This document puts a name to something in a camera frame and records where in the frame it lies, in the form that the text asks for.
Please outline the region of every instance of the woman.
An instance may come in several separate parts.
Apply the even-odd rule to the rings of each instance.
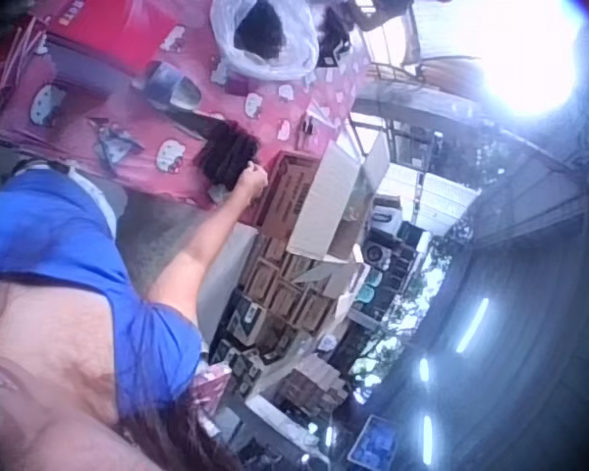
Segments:
[[[33,162],[6,183],[0,469],[239,468],[197,425],[186,391],[200,353],[201,282],[266,184],[249,166],[143,300],[90,181]]]

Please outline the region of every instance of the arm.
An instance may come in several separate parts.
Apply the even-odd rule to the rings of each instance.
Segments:
[[[229,199],[198,227],[159,275],[148,299],[174,307],[197,325],[196,301],[203,279],[242,212],[267,183],[261,167],[250,165],[244,170]]]

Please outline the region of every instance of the blue shirt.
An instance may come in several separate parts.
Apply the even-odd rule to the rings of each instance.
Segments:
[[[0,190],[0,279],[107,298],[121,416],[165,405],[187,389],[200,355],[197,328],[135,292],[102,212],[63,174],[29,170]]]

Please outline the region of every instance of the speaker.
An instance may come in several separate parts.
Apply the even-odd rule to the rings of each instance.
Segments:
[[[373,268],[385,271],[391,265],[393,250],[376,242],[367,240],[362,250],[364,262]]]

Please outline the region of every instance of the open cardboard box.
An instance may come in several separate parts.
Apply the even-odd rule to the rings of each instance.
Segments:
[[[306,154],[283,152],[255,224],[264,235],[286,242],[289,253],[347,263],[389,166],[383,133],[363,162],[334,142],[320,161]],[[353,205],[359,211],[347,220],[343,216]]]

